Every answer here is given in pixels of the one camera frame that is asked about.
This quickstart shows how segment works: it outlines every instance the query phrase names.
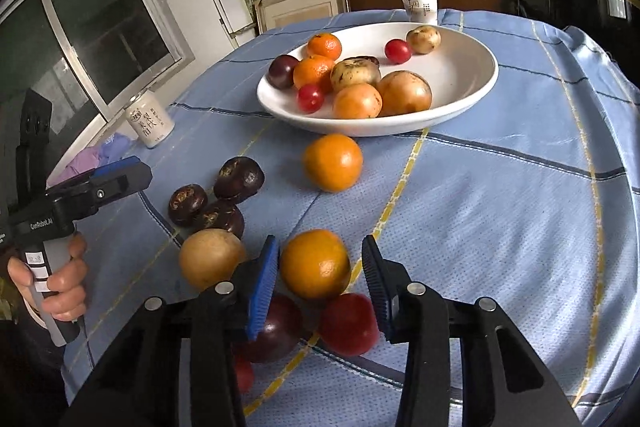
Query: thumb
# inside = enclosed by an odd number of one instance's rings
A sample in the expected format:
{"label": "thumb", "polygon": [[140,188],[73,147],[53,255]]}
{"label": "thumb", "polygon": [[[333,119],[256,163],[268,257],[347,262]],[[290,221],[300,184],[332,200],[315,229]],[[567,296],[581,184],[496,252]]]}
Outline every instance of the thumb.
{"label": "thumb", "polygon": [[26,288],[31,284],[31,281],[33,280],[31,276],[31,270],[29,270],[27,265],[20,261],[17,257],[11,257],[9,259],[7,272],[9,272],[9,277],[11,277],[11,280],[14,282],[14,284],[18,286],[18,290]]}

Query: gray handle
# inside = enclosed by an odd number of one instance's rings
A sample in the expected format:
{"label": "gray handle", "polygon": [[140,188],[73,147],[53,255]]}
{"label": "gray handle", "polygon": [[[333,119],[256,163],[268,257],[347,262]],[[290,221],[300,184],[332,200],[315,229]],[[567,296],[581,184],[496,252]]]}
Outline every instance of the gray handle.
{"label": "gray handle", "polygon": [[69,242],[73,235],[51,239],[42,244],[42,249],[28,248],[24,251],[25,260],[33,274],[33,284],[29,290],[33,301],[40,312],[40,317],[47,326],[51,340],[55,346],[65,346],[76,339],[80,333],[80,327],[74,322],[55,320],[50,314],[42,311],[42,301],[55,295],[47,287],[47,278],[69,262]]}

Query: orange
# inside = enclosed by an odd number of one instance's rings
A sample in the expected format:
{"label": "orange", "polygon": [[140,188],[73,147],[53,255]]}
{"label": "orange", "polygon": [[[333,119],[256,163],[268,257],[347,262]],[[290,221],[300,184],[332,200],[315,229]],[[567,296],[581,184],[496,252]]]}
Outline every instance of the orange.
{"label": "orange", "polygon": [[362,151],[353,139],[328,134],[306,148],[302,158],[306,175],[326,192],[352,187],[362,172]]}
{"label": "orange", "polygon": [[340,39],[331,33],[318,33],[306,43],[306,53],[309,56],[322,55],[331,60],[338,60],[342,53],[342,44]]}
{"label": "orange", "polygon": [[375,118],[381,109],[382,97],[370,84],[354,84],[335,95],[335,118]]}
{"label": "orange", "polygon": [[280,256],[280,276],[303,299],[337,297],[351,277],[349,253],[329,230],[308,230],[291,239]]}
{"label": "orange", "polygon": [[303,58],[293,69],[293,85],[300,89],[306,84],[318,84],[322,92],[330,93],[333,89],[331,70],[334,66],[334,61],[321,55]]}

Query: screw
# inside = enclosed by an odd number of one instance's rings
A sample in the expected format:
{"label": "screw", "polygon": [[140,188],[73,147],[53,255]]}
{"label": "screw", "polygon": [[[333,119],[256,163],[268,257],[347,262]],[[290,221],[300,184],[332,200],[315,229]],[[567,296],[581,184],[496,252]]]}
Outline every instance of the screw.
{"label": "screw", "polygon": [[493,312],[498,307],[491,297],[482,297],[478,300],[478,306],[486,312]]}
{"label": "screw", "polygon": [[406,289],[413,295],[424,295],[424,293],[427,291],[427,287],[421,282],[410,282],[406,286]]}
{"label": "screw", "polygon": [[159,297],[149,297],[145,301],[145,308],[150,312],[154,312],[162,307],[162,299]]}
{"label": "screw", "polygon": [[220,295],[229,295],[234,290],[234,284],[229,281],[223,281],[216,284],[216,293]]}

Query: table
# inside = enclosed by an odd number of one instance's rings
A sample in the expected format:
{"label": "table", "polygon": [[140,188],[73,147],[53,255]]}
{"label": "table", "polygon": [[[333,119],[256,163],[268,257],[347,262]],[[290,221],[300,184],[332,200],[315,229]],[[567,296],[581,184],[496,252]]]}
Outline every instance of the table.
{"label": "table", "polygon": [[[355,265],[362,238],[377,231],[383,255],[404,263],[414,280],[446,298],[497,299],[584,424],[600,425],[640,360],[640,92],[576,28],[441,10],[440,24],[494,52],[496,86],[430,130],[358,139],[361,180],[341,194],[321,193],[300,166],[315,136],[266,114],[258,80],[273,57],[318,30],[404,20],[402,10],[354,12],[269,31],[194,82],[170,108],[176,126],[161,145],[133,147],[153,170],[151,186],[79,223],[89,243],[90,302],[88,339],[65,354],[70,397],[91,357],[145,298],[194,296],[178,269],[183,233],[167,220],[168,198],[187,183],[212,186],[226,159],[246,154],[266,173],[261,192],[241,203],[249,252],[268,233],[284,243],[323,228],[343,238]],[[364,277],[353,290],[366,293]],[[345,360],[301,343],[284,360],[254,365],[256,383],[244,397],[248,425],[391,426],[405,357],[406,345],[380,342]],[[454,353],[453,425],[461,385]]]}

